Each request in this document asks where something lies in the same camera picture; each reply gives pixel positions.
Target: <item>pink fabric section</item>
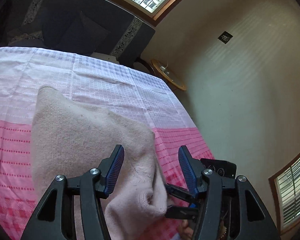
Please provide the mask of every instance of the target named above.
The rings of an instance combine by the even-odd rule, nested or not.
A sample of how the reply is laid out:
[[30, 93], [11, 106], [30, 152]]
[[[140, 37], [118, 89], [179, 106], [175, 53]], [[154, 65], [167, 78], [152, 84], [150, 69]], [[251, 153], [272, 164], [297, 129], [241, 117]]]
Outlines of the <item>pink fabric section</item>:
[[[152, 129], [155, 150], [167, 183], [186, 187], [178, 149], [186, 145], [194, 158], [213, 158], [197, 128]], [[31, 178], [31, 125], [0, 121], [0, 224], [12, 240], [19, 240], [37, 204]], [[175, 200], [177, 205], [185, 205]], [[180, 221], [162, 219], [140, 239], [169, 240]]]

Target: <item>pink and white bedspread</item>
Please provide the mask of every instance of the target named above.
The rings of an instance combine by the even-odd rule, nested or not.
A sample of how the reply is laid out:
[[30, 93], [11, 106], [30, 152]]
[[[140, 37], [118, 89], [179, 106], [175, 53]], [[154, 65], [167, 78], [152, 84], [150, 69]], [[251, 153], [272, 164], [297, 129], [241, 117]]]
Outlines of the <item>pink and white bedspread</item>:
[[[159, 78], [73, 53], [0, 48], [0, 224], [12, 240], [21, 238], [37, 204], [30, 143], [42, 85], [147, 124], [155, 133], [156, 153], [168, 183], [186, 187], [178, 162], [181, 145], [195, 158], [213, 158], [186, 110]], [[162, 219], [141, 239], [171, 239], [178, 223]]]

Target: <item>metal screw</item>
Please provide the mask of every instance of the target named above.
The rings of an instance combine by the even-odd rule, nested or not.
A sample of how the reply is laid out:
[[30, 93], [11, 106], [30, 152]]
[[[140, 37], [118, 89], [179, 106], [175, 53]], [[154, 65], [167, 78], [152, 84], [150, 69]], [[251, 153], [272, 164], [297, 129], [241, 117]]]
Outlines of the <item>metal screw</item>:
[[245, 182], [247, 180], [247, 178], [245, 176], [240, 175], [238, 177], [238, 180], [240, 180], [241, 182]]
[[62, 181], [65, 178], [63, 175], [56, 176], [56, 181]]
[[91, 173], [92, 175], [96, 175], [96, 174], [98, 174], [99, 172], [100, 172], [100, 170], [97, 169], [97, 168], [93, 168], [93, 169], [90, 170], [90, 173]]
[[206, 175], [211, 175], [211, 174], [213, 173], [213, 171], [210, 170], [210, 169], [205, 169], [205, 170], [203, 171], [203, 173], [206, 174]]

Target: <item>bed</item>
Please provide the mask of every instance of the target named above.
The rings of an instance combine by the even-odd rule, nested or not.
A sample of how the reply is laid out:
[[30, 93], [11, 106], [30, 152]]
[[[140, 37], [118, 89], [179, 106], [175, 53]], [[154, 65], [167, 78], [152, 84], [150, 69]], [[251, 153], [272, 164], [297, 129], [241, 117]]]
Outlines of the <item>bed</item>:
[[[155, 133], [156, 154], [168, 183], [186, 187], [177, 154], [181, 145], [194, 158], [213, 158], [184, 107], [159, 78], [73, 53], [0, 48], [0, 224], [12, 240], [21, 238], [37, 204], [30, 144], [42, 85], [55, 87], [71, 100], [103, 106], [148, 125]], [[159, 220], [140, 239], [169, 240], [178, 223]]]

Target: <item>knitted garment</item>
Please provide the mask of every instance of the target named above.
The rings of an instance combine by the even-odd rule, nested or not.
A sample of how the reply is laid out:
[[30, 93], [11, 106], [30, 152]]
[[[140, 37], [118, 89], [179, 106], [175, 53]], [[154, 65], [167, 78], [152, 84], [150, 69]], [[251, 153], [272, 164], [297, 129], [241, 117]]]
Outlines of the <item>knitted garment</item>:
[[[114, 192], [102, 201], [112, 240], [135, 239], [167, 210], [165, 179], [144, 124], [105, 108], [66, 99], [51, 87], [38, 92], [32, 124], [32, 174], [39, 199], [56, 175], [81, 176], [124, 147]], [[74, 212], [77, 239], [84, 239], [79, 198]]]

